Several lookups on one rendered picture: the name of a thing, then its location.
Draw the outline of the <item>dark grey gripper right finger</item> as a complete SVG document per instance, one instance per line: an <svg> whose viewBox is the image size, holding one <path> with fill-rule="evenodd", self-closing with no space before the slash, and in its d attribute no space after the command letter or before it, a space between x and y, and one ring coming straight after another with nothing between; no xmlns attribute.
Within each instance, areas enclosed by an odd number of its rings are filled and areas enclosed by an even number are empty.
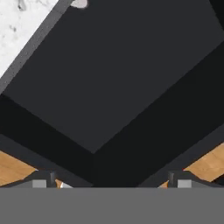
<svg viewBox="0 0 224 224"><path fill-rule="evenodd" d="M190 171L170 171L168 173L168 186L170 188L224 188L222 182L209 182L198 178Z"/></svg>

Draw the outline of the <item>dark grey open drawer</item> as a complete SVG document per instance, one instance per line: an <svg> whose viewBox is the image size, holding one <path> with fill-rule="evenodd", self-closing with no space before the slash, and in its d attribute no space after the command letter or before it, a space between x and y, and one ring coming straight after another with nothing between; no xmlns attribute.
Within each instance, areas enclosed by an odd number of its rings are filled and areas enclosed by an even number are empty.
<svg viewBox="0 0 224 224"><path fill-rule="evenodd" d="M221 140L221 0L67 2L0 94L0 151L71 186L137 187Z"/></svg>

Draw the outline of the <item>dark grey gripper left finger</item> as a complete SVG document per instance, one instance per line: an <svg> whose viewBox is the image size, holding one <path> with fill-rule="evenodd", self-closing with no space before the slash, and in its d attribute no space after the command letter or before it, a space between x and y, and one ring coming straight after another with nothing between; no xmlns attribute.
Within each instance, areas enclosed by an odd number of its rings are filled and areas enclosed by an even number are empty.
<svg viewBox="0 0 224 224"><path fill-rule="evenodd" d="M34 171L27 177L18 181L2 185L2 188L56 188L56 175L54 171Z"/></svg>

